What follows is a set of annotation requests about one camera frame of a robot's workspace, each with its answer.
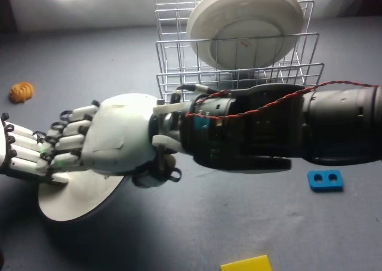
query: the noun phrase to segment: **gray tabletop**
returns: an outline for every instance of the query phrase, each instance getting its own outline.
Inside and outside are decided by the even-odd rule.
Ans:
[[[314,21],[323,81],[380,84],[382,18]],[[51,33],[0,40],[0,111],[47,130],[66,109],[121,93],[158,96],[156,30]],[[12,84],[36,94],[9,104]],[[274,271],[381,270],[382,164],[342,167],[344,192],[313,193],[303,160],[273,174],[229,174],[177,155],[182,181],[125,185],[86,220],[44,219],[34,184],[0,177],[5,270],[219,270],[267,254]]]

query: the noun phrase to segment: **white wall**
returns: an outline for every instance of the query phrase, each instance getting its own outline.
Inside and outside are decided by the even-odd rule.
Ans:
[[[315,0],[314,17],[334,17],[352,0]],[[153,0],[11,0],[20,31],[155,25]]]

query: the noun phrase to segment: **dish rack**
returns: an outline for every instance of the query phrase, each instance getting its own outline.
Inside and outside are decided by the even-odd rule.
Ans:
[[[157,75],[158,88],[166,103],[170,95],[181,84],[203,84],[217,89],[249,88],[265,83],[289,83],[304,86],[316,85],[320,81],[324,64],[314,63],[313,56],[318,44],[319,34],[309,33],[309,23],[314,7],[313,0],[297,0],[304,15],[302,33],[278,37],[235,38],[235,39],[193,39],[187,38],[186,26],[191,12],[202,0],[155,0],[156,26],[159,41],[156,42],[156,52],[160,67]],[[267,43],[274,44],[276,59],[280,41],[285,38],[296,38],[295,47],[281,60],[274,61],[270,67],[252,69],[218,70],[218,58],[215,66],[209,66],[199,59],[191,43],[231,42],[232,47],[257,43],[271,38]],[[254,50],[254,65],[256,66],[256,51]],[[193,93],[185,92],[183,101],[194,98]]]

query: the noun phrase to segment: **blue block with two holes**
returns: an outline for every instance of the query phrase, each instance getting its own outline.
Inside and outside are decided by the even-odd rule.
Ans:
[[[339,170],[309,171],[308,181],[314,192],[341,192],[344,181]]]

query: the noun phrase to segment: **yellow object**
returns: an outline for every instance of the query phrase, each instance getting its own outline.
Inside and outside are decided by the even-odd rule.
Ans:
[[[24,103],[32,98],[35,89],[31,83],[20,82],[12,86],[10,99],[14,104]]]
[[[221,265],[221,271],[272,271],[267,255]]]

